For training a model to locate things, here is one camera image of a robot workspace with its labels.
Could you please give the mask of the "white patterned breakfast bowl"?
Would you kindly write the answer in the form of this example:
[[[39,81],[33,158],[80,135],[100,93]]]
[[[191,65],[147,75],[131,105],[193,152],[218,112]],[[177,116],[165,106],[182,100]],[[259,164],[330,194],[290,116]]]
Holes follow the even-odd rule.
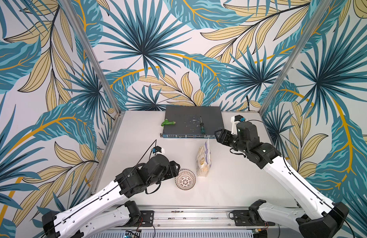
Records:
[[[181,169],[175,177],[176,186],[181,190],[190,190],[195,186],[195,174],[187,169]]]

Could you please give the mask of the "clear oats bag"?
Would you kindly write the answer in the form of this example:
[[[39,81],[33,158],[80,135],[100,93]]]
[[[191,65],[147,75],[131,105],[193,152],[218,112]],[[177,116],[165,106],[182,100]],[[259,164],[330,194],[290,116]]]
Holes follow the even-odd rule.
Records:
[[[199,177],[206,177],[211,168],[210,158],[210,141],[207,141],[202,145],[196,155],[196,173]]]

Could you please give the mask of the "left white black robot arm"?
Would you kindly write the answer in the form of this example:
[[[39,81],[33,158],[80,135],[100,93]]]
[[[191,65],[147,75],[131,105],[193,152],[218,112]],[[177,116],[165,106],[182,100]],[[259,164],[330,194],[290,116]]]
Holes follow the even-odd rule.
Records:
[[[105,188],[63,212],[42,216],[45,238],[88,238],[115,226],[138,226],[142,213],[130,198],[178,176],[180,165],[158,153],[126,168]]]

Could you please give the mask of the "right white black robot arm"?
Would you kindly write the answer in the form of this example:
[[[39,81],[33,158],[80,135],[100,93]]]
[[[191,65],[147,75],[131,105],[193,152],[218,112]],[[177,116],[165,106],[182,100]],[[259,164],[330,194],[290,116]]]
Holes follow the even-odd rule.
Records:
[[[259,199],[250,205],[247,215],[233,212],[233,220],[254,226],[275,223],[299,232],[305,238],[332,238],[346,221],[348,207],[324,196],[300,176],[273,145],[261,142],[254,124],[240,115],[231,122],[231,131],[221,129],[215,132],[217,142],[271,175],[299,205],[298,208],[286,208]]]

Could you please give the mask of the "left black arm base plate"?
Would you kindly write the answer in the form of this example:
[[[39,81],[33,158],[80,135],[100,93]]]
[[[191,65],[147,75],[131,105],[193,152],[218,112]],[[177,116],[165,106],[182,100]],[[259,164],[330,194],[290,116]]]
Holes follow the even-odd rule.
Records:
[[[122,227],[152,227],[154,221],[153,210],[140,211],[138,214],[131,214],[128,223]]]

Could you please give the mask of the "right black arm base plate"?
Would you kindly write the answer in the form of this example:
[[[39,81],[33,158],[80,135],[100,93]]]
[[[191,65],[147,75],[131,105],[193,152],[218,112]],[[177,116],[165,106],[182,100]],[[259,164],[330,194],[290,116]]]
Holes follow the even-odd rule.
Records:
[[[264,221],[257,212],[250,210],[233,210],[228,214],[229,219],[233,220],[235,226],[275,226],[273,222]]]

